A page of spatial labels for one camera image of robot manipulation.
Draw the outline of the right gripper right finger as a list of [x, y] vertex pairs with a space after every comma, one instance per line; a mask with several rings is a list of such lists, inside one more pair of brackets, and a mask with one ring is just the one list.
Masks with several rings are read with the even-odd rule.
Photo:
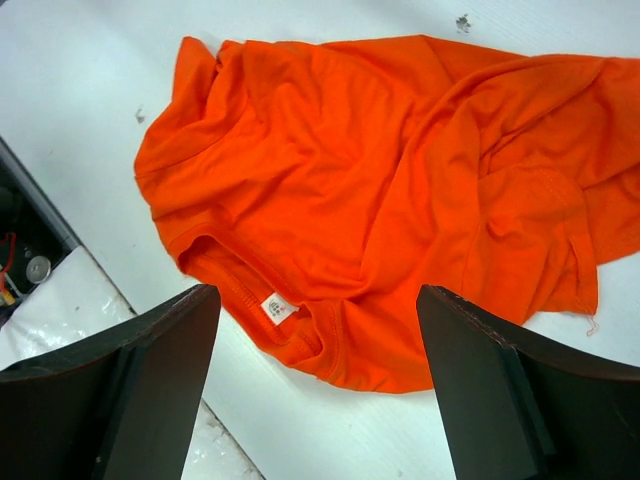
[[639, 369], [434, 286], [421, 333], [459, 479], [636, 479]]

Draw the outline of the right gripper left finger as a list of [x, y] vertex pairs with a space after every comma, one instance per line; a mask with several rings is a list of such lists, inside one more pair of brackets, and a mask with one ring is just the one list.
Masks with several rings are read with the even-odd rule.
[[180, 478], [220, 310], [197, 285], [3, 369], [2, 478]]

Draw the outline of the orange t shirt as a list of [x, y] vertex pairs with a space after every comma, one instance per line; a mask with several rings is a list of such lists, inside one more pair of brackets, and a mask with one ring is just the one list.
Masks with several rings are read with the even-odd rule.
[[135, 179], [178, 269], [337, 387], [433, 385], [416, 300], [592, 315], [639, 249], [639, 62], [424, 35], [182, 41]]

